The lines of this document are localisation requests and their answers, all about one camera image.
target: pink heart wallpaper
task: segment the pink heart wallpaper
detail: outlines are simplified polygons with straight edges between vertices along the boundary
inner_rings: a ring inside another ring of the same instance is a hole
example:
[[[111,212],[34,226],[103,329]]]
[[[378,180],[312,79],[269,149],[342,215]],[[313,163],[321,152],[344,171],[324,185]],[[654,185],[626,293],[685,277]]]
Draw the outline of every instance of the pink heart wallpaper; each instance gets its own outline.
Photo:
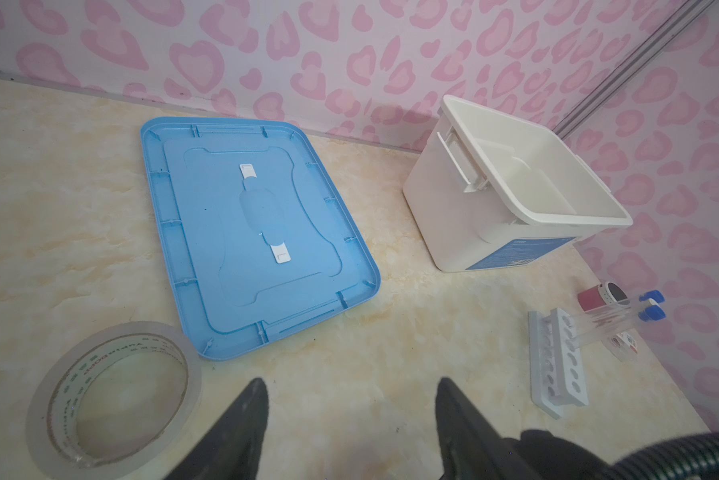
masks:
[[[20,0],[0,70],[422,150],[446,93],[553,127],[680,4]]]
[[[719,2],[568,143],[634,218],[579,251],[627,293],[666,295],[643,337],[719,430]]]

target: beige marble surface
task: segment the beige marble surface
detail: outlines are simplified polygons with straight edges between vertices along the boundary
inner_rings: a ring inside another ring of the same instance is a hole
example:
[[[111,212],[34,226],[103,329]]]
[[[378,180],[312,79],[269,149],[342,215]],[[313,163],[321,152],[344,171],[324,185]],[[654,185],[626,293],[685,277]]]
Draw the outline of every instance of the beige marble surface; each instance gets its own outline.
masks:
[[[50,366],[122,322],[178,326],[138,129],[175,115],[0,81],[0,479],[42,478],[28,456],[29,399]],[[128,475],[161,478],[250,379],[270,417],[259,478],[438,478],[434,395],[450,376],[496,429],[546,428],[608,461],[706,427],[644,350],[583,352],[591,405],[554,420],[530,398],[528,310],[572,311],[596,279],[572,247],[529,266],[444,274],[402,195],[414,154],[312,137],[383,275],[349,312],[227,362],[202,361],[182,434]]]

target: blue plastic lid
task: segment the blue plastic lid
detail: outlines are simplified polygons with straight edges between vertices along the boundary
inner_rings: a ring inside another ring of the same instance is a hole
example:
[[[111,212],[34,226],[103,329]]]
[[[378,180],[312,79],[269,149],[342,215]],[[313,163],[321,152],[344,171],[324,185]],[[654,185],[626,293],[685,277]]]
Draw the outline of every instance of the blue plastic lid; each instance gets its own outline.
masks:
[[[640,295],[640,302],[644,302],[645,300],[650,298],[659,303],[663,303],[666,301],[666,299],[663,298],[663,294],[659,290],[651,290]]]
[[[141,129],[184,333],[226,360],[372,298],[381,275],[303,131],[237,118]]]
[[[656,322],[665,319],[666,313],[658,305],[653,305],[639,312],[638,316],[643,322]]]

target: roll of clear tape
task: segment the roll of clear tape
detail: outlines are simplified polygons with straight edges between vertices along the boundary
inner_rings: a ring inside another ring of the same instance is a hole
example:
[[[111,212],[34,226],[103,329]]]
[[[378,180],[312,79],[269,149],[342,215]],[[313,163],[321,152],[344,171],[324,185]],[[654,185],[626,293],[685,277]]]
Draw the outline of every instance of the roll of clear tape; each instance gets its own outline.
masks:
[[[77,437],[80,402],[93,380],[119,360],[159,352],[185,369],[182,398],[173,416],[151,440],[132,452],[92,456]],[[26,443],[39,469],[57,480],[108,480],[133,472],[170,443],[192,413],[200,395],[197,351],[184,334],[160,322],[129,322],[79,342],[40,382],[26,417]]]

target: white rack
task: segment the white rack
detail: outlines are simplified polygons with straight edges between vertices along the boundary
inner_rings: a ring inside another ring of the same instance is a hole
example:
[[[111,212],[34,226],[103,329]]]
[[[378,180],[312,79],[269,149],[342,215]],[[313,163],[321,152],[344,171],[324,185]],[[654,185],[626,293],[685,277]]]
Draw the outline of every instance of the white rack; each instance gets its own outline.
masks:
[[[565,405],[588,405],[581,353],[567,342],[576,335],[570,316],[558,308],[548,316],[533,311],[527,314],[527,322],[533,403],[554,418],[562,416]]]

